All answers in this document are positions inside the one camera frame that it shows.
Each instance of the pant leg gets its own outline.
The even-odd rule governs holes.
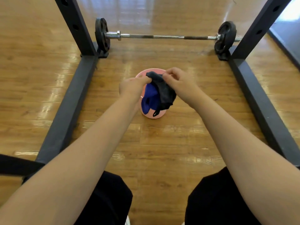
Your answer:
[[[188,197],[185,225],[260,225],[238,191],[227,167],[204,177]]]
[[[104,171],[75,225],[124,225],[132,192],[118,175]]]

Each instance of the weight plate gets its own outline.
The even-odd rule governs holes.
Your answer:
[[[106,20],[104,18],[97,18],[95,23],[95,36],[99,49],[104,53],[110,49],[110,39],[105,37],[106,32],[108,32]]]
[[[220,39],[215,43],[216,54],[223,54],[232,47],[236,37],[236,27],[232,21],[224,22],[219,30],[218,34]]]

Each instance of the black cloth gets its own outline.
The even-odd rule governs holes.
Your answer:
[[[161,74],[151,71],[146,73],[146,76],[152,79],[151,84],[157,89],[160,97],[160,105],[153,114],[153,117],[155,117],[161,110],[167,110],[173,105],[176,93],[169,85],[167,85]]]
[[[238,191],[227,167],[204,177],[189,195],[185,225],[261,224]]]
[[[124,225],[132,192],[118,175],[104,171],[75,225]]]

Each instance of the person's left arm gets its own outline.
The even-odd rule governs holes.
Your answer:
[[[0,209],[0,224],[74,224],[137,112],[148,77],[119,86],[120,98],[82,136],[22,185]]]

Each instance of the blue cloth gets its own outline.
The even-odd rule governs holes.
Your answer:
[[[142,111],[147,114],[150,109],[157,110],[160,105],[160,96],[156,87],[149,83],[145,88],[145,95],[142,98]]]

